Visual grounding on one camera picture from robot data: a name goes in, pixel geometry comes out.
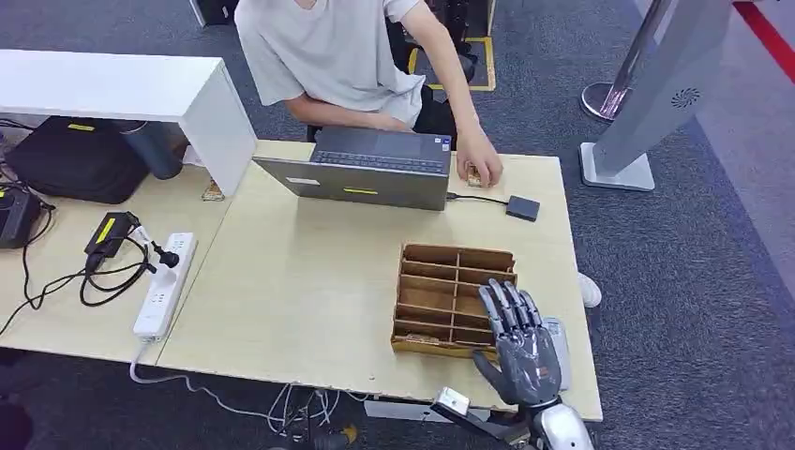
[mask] white power strip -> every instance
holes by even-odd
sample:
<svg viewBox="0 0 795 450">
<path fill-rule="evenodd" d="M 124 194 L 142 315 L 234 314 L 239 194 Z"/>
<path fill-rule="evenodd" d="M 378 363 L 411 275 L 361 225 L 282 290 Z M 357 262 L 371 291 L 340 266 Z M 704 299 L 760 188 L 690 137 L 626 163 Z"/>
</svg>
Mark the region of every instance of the white power strip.
<svg viewBox="0 0 795 450">
<path fill-rule="evenodd" d="M 139 338 L 160 340 L 166 335 L 196 251 L 196 237 L 192 232 L 176 232 L 169 236 L 163 249 L 179 255 L 179 264 L 173 269 L 160 263 L 155 265 L 157 273 L 151 276 L 149 292 L 132 327 Z"/>
<path fill-rule="evenodd" d="M 558 354 L 561 365 L 561 390 L 571 387 L 571 362 L 569 361 L 569 345 L 566 341 L 566 328 L 563 321 L 555 317 L 545 317 L 543 325 L 552 337 L 552 345 Z"/>
</svg>

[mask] white shoe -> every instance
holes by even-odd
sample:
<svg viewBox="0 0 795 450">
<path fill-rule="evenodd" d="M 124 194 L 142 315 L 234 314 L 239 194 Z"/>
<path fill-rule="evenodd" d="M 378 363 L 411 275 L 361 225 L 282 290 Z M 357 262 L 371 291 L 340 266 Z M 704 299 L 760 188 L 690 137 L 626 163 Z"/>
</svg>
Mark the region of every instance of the white shoe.
<svg viewBox="0 0 795 450">
<path fill-rule="evenodd" d="M 582 294 L 582 304 L 585 305 L 585 308 L 593 308 L 602 303 L 602 291 L 592 279 L 577 273 L 577 281 L 579 281 L 579 291 Z"/>
</svg>

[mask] red stripe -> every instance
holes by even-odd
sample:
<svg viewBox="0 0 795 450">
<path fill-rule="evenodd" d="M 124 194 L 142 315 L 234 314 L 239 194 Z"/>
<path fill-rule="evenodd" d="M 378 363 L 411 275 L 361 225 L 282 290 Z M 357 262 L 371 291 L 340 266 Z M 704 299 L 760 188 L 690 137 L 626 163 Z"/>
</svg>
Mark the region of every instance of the red stripe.
<svg viewBox="0 0 795 450">
<path fill-rule="evenodd" d="M 775 28 L 768 22 L 767 18 L 759 11 L 759 8 L 751 2 L 735 2 L 734 8 L 740 13 L 745 23 L 751 27 L 751 31 L 762 41 L 762 45 L 768 49 L 768 53 L 776 63 L 795 83 L 795 52 Z"/>
</svg>

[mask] human arm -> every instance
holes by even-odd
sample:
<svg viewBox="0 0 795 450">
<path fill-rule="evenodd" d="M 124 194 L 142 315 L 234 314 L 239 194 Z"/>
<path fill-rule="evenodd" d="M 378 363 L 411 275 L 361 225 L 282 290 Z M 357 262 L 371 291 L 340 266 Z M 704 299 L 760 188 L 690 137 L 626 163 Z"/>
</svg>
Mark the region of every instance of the human arm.
<svg viewBox="0 0 795 450">
<path fill-rule="evenodd" d="M 471 162 L 480 173 L 484 186 L 496 185 L 503 173 L 503 164 L 480 126 L 470 88 L 450 34 L 424 0 L 419 0 L 400 22 L 422 46 L 447 93 L 458 132 L 458 176 L 466 178 L 467 163 Z"/>
<path fill-rule="evenodd" d="M 307 125 L 411 131 L 405 123 L 388 114 L 348 110 L 341 106 L 316 100 L 306 93 L 302 93 L 296 98 L 284 100 L 284 104 L 293 117 Z"/>
</svg>

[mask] white desk shelf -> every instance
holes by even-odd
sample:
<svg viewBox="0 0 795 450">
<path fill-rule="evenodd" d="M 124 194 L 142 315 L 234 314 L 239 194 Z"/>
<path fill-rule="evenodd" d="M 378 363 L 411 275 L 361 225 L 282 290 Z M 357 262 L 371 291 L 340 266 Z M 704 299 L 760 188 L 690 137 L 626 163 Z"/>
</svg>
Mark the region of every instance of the white desk shelf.
<svg viewBox="0 0 795 450">
<path fill-rule="evenodd" d="M 0 112 L 175 122 L 226 195 L 256 148 L 221 58 L 0 50 Z"/>
</svg>

